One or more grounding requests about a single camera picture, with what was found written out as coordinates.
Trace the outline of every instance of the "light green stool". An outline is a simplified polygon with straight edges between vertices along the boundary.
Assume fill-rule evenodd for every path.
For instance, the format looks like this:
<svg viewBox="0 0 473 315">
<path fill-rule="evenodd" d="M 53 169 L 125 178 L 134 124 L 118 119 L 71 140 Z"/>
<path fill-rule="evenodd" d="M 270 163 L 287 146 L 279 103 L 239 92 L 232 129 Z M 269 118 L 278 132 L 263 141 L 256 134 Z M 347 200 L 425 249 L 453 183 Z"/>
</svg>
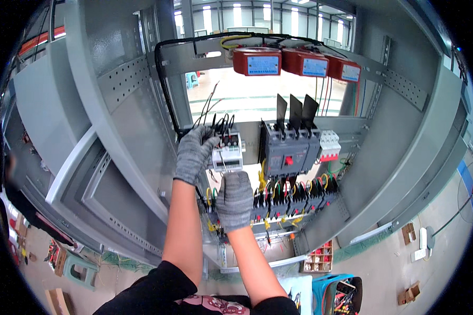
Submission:
<svg viewBox="0 0 473 315">
<path fill-rule="evenodd" d="M 80 266 L 86 269 L 86 277 L 84 280 L 81 279 L 82 274 L 75 271 L 75 266 Z M 82 285 L 90 289 L 91 291 L 95 291 L 95 287 L 91 285 L 93 277 L 95 274 L 100 271 L 97 265 L 92 262 L 89 262 L 77 254 L 71 253 L 70 251 L 66 251 L 66 260 L 65 265 L 63 266 L 63 275 L 67 277 L 70 281 L 75 282 L 78 285 Z"/>
</svg>

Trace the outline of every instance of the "blue wire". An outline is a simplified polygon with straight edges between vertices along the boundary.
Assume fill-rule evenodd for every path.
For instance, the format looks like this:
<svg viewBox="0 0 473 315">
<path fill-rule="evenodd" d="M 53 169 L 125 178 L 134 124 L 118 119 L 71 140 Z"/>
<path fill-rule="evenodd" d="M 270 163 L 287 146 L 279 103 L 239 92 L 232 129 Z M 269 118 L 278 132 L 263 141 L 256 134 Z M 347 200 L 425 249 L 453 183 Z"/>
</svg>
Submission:
<svg viewBox="0 0 473 315">
<path fill-rule="evenodd" d="M 359 114 L 359 117 L 363 115 L 363 106 L 364 106 L 364 96 L 366 94 L 366 80 L 364 80 L 364 91 L 363 91 L 363 103 L 361 103 L 361 113 Z"/>
</svg>

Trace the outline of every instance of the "red wire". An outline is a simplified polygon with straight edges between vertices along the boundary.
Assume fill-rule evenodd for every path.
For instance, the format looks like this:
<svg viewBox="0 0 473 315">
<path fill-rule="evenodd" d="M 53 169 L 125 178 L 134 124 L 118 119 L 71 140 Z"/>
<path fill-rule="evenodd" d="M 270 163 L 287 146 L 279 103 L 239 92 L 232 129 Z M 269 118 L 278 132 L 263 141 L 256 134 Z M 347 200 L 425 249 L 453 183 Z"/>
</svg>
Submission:
<svg viewBox="0 0 473 315">
<path fill-rule="evenodd" d="M 321 116 L 322 116 L 322 113 L 324 112 L 324 106 L 326 105 L 326 98 L 328 97 L 328 87 L 329 87 L 329 80 L 328 80 L 328 84 L 326 85 L 326 95 L 324 95 L 324 104 L 322 105 Z"/>
<path fill-rule="evenodd" d="M 358 95 L 356 98 L 356 110 L 354 111 L 354 116 L 358 115 L 358 108 L 359 108 L 359 81 L 358 81 Z"/>
</svg>

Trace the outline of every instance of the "black t-shirt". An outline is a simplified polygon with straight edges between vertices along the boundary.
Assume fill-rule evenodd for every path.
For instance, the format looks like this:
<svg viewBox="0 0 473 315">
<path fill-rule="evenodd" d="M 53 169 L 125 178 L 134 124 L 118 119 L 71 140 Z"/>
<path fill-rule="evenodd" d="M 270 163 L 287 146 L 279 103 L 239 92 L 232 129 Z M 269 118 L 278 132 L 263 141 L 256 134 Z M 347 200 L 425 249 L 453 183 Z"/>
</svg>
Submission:
<svg viewBox="0 0 473 315">
<path fill-rule="evenodd" d="M 158 268 L 102 305 L 94 314 L 298 314 L 295 303 L 287 297 L 272 297 L 250 309 L 250 300 L 247 307 L 240 304 L 247 304 L 245 299 L 248 297 L 227 297 L 233 300 L 227 301 L 214 296 L 193 295 L 196 291 L 193 281 L 179 268 L 162 261 Z"/>
</svg>

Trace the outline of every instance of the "window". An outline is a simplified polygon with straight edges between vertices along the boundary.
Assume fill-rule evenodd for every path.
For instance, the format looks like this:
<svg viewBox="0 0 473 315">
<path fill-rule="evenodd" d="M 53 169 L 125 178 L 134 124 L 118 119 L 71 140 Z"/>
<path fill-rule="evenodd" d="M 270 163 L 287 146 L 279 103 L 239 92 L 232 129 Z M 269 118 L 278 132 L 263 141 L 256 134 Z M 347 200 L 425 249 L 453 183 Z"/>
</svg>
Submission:
<svg viewBox="0 0 473 315">
<path fill-rule="evenodd" d="M 322 41 L 322 14 L 319 13 L 319 28 L 317 30 L 317 40 Z"/>
<path fill-rule="evenodd" d="M 271 5 L 263 4 L 263 19 L 265 21 L 271 20 Z"/>
<path fill-rule="evenodd" d="M 175 16 L 175 25 L 181 28 L 181 35 L 184 34 L 184 24 L 182 22 L 182 11 L 176 11 Z"/>
<path fill-rule="evenodd" d="M 338 20 L 338 34 L 336 35 L 336 41 L 341 42 L 343 39 L 343 21 Z"/>
<path fill-rule="evenodd" d="M 210 6 L 203 7 L 203 28 L 207 30 L 207 34 L 212 33 L 212 13 Z"/>
<path fill-rule="evenodd" d="M 241 4 L 233 3 L 233 26 L 241 26 Z"/>
<path fill-rule="evenodd" d="M 297 8 L 291 8 L 291 35 L 298 36 L 299 14 Z"/>
</svg>

